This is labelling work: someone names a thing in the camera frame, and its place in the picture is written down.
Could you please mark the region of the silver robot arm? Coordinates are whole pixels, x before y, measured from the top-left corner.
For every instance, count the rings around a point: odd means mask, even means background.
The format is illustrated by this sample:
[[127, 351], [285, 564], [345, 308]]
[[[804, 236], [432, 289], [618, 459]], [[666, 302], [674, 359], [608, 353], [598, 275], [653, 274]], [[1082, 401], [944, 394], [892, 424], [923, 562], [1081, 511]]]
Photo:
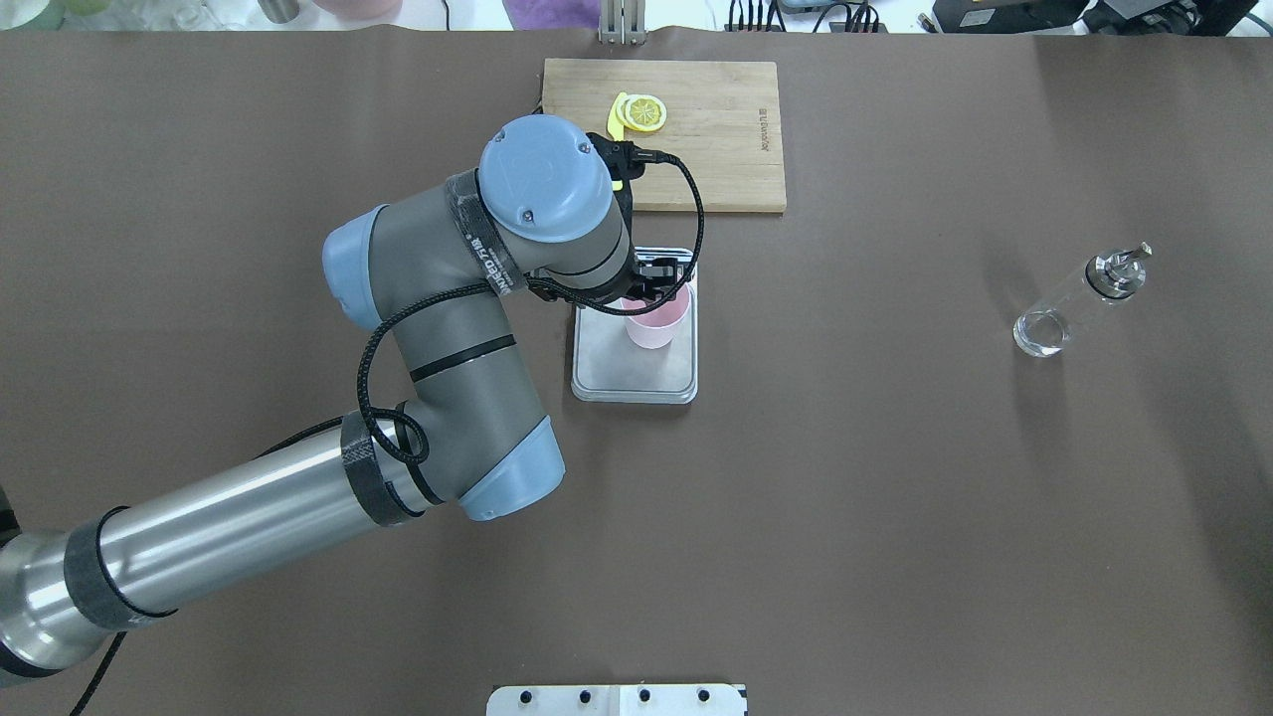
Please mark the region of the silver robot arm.
[[671, 166], [701, 251], [705, 206], [685, 161], [513, 118], [477, 164], [332, 231], [327, 285], [368, 333], [353, 412], [236, 468], [73, 530], [3, 540], [3, 685], [59, 675], [125, 633], [244, 578], [453, 503], [474, 521], [522, 510], [566, 466], [503, 298], [532, 290], [600, 313], [647, 313], [687, 290], [698, 259], [645, 262], [631, 183]]

